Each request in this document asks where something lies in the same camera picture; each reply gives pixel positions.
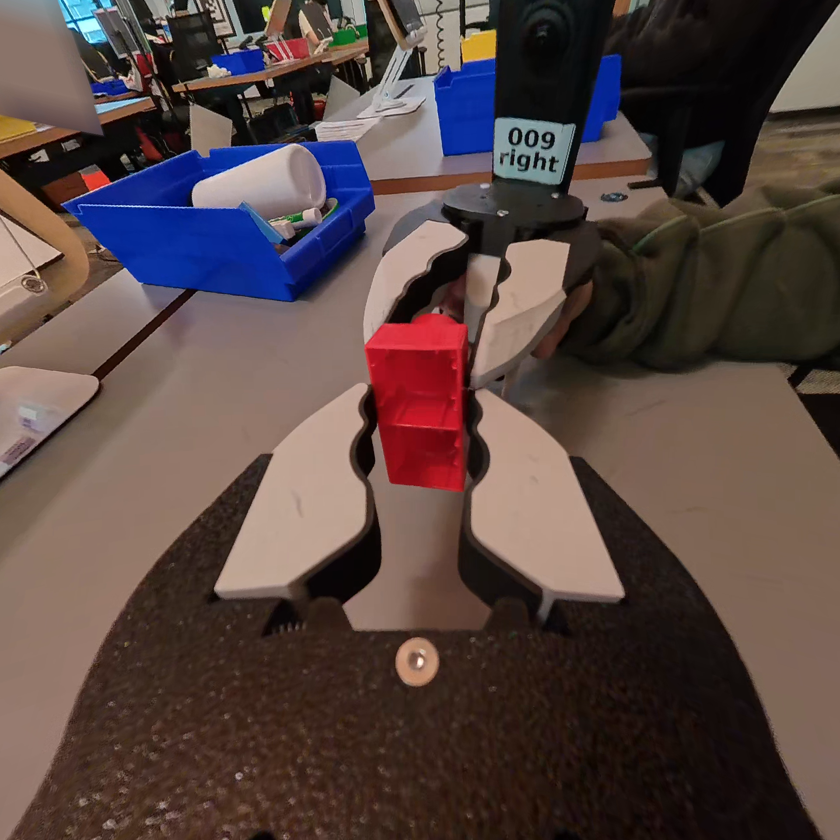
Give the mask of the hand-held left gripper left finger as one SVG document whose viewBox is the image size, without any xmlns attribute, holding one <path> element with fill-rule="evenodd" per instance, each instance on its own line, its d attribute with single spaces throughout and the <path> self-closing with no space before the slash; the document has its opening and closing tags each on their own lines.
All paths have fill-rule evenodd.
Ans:
<svg viewBox="0 0 840 840">
<path fill-rule="evenodd" d="M 353 385 L 276 446 L 213 592 L 221 600 L 347 602 L 382 561 L 369 481 L 375 405 Z"/>
</svg>

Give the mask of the grey cardboard sheet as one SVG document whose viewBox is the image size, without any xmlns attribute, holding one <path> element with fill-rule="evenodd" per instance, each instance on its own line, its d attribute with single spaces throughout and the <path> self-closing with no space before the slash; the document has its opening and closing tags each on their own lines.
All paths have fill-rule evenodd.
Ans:
<svg viewBox="0 0 840 840">
<path fill-rule="evenodd" d="M 189 106 L 192 150 L 208 158 L 215 150 L 229 149 L 234 138 L 232 120 L 195 103 Z"/>
<path fill-rule="evenodd" d="M 355 87 L 343 81 L 338 75 L 333 75 L 330 79 L 322 121 L 327 122 L 335 119 L 342 108 L 355 102 L 360 96 L 360 92 Z"/>
</svg>

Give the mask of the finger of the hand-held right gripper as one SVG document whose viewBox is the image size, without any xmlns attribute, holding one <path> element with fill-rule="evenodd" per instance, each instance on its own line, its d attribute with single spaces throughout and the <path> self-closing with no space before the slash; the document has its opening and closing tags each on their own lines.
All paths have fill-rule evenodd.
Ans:
<svg viewBox="0 0 840 840">
<path fill-rule="evenodd" d="M 438 288 L 466 270 L 469 237 L 457 227 L 427 220 L 384 253 L 364 307 L 363 339 L 386 323 L 408 323 Z"/>
<path fill-rule="evenodd" d="M 555 324 L 566 299 L 568 243 L 532 239 L 507 247 L 507 277 L 479 326 L 469 388 L 479 390 L 516 369 Z"/>
</svg>

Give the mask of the person's right forearm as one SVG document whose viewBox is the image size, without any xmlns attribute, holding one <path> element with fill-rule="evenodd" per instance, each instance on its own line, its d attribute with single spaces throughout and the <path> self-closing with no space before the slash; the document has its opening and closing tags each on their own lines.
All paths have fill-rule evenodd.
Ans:
<svg viewBox="0 0 840 840">
<path fill-rule="evenodd" d="M 707 358 L 838 365 L 837 180 L 762 185 L 722 208 L 665 199 L 597 225 L 591 299 L 562 352 L 657 371 Z"/>
</svg>

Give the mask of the wooden sign board with paper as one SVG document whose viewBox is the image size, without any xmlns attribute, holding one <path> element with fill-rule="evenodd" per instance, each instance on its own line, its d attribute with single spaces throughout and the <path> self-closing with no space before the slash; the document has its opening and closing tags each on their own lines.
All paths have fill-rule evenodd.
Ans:
<svg viewBox="0 0 840 840">
<path fill-rule="evenodd" d="M 47 205 L 1 173 L 2 350 L 36 329 L 83 287 L 88 253 Z"/>
</svg>

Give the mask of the blue storage bin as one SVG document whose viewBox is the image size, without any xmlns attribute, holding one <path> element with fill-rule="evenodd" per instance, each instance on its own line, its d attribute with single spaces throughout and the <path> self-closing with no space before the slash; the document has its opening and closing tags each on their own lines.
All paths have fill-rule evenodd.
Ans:
<svg viewBox="0 0 840 840">
<path fill-rule="evenodd" d="M 325 220 L 280 251 L 267 221 L 243 199 L 232 207 L 193 205 L 195 185 L 289 144 L 189 151 L 105 185 L 63 207 L 143 284 L 274 301 L 295 301 L 337 267 L 363 237 L 375 209 L 356 143 L 304 143 L 338 201 Z"/>
</svg>

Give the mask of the white cylinder roll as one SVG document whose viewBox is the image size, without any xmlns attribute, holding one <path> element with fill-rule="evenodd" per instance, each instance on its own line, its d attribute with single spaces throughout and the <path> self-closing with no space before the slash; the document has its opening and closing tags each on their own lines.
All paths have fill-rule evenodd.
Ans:
<svg viewBox="0 0 840 840">
<path fill-rule="evenodd" d="M 293 143 L 209 176 L 192 189 L 192 205 L 237 208 L 246 203 L 264 219 L 320 208 L 327 200 L 321 165 Z"/>
</svg>

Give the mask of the white paper sheets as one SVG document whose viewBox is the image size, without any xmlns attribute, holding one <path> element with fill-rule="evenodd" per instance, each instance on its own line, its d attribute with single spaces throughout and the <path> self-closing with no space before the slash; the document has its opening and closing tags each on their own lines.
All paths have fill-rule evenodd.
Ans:
<svg viewBox="0 0 840 840">
<path fill-rule="evenodd" d="M 321 121 L 315 126 L 319 142 L 350 141 L 357 143 L 374 127 L 379 125 L 383 117 L 369 117 L 340 121 Z"/>
</svg>

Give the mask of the blue bin with white tag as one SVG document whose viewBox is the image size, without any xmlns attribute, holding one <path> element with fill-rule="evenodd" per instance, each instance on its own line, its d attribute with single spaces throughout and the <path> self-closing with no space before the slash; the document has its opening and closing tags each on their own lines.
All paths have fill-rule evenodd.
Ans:
<svg viewBox="0 0 840 840">
<path fill-rule="evenodd" d="M 602 58 L 581 141 L 596 142 L 605 123 L 616 119 L 623 61 Z M 442 69 L 434 79 L 437 119 L 445 156 L 489 152 L 494 128 L 496 61 L 467 61 L 459 70 Z"/>
</svg>

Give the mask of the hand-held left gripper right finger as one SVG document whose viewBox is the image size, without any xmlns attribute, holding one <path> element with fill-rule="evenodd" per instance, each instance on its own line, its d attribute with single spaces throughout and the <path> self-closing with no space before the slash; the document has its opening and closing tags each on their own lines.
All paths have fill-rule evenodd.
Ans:
<svg viewBox="0 0 840 840">
<path fill-rule="evenodd" d="M 467 429 L 458 540 L 467 589 L 490 608 L 519 601 L 538 625 L 560 602 L 622 601 L 625 587 L 562 445 L 488 390 L 470 396 Z"/>
</svg>

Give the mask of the white rounded base board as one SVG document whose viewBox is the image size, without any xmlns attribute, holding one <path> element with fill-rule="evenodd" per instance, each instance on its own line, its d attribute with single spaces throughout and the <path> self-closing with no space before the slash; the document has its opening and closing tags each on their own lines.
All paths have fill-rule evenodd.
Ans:
<svg viewBox="0 0 840 840">
<path fill-rule="evenodd" d="M 100 392 L 91 374 L 11 365 L 1 370 L 1 477 L 32 455 Z"/>
</svg>

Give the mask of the person's right hand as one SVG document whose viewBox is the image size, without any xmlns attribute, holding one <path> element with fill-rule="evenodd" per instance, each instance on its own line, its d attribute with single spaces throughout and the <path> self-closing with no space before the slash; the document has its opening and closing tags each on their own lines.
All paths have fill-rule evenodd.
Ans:
<svg viewBox="0 0 840 840">
<path fill-rule="evenodd" d="M 568 293 L 563 302 L 560 315 L 538 344 L 531 351 L 531 356 L 536 360 L 547 360 L 559 347 L 566 333 L 570 330 L 574 320 L 582 315 L 592 300 L 594 280 L 580 284 Z M 466 299 L 466 274 L 450 282 L 444 289 L 444 294 L 433 308 L 433 312 L 444 314 L 457 322 L 464 317 Z"/>
</svg>

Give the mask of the black board on white stand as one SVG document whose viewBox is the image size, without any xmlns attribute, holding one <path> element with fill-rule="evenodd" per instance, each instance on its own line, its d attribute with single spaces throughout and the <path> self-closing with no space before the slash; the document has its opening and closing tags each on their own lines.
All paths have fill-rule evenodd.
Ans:
<svg viewBox="0 0 840 840">
<path fill-rule="evenodd" d="M 407 97 L 405 91 L 398 88 L 413 51 L 424 43 L 427 28 L 418 2 L 378 1 L 377 4 L 395 40 L 395 47 L 381 82 L 374 90 L 371 113 L 374 117 L 409 113 L 425 98 Z"/>
</svg>

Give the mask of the red building block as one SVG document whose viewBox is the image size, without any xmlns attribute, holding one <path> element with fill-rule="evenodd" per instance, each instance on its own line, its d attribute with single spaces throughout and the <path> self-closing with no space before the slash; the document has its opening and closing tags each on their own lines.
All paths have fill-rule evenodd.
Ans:
<svg viewBox="0 0 840 840">
<path fill-rule="evenodd" d="M 440 313 L 382 325 L 364 346 L 386 473 L 394 485 L 466 483 L 468 330 Z"/>
</svg>

